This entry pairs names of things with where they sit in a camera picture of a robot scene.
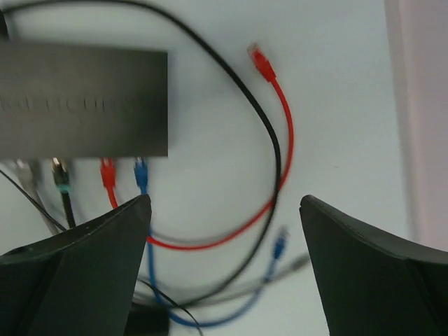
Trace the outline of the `black network switch box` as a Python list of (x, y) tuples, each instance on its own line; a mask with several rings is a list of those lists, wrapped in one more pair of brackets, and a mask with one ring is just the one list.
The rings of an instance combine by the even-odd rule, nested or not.
[(168, 154), (168, 54), (1, 42), (1, 157)]

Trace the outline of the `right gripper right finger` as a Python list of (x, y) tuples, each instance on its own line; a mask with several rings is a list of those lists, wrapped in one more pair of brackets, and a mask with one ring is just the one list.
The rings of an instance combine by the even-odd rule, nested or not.
[(446, 335), (447, 252), (307, 195), (302, 228), (331, 335)]

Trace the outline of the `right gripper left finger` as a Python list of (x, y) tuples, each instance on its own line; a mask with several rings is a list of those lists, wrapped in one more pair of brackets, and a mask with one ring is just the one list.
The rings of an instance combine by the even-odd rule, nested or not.
[(2, 335), (123, 335), (151, 199), (1, 256)]

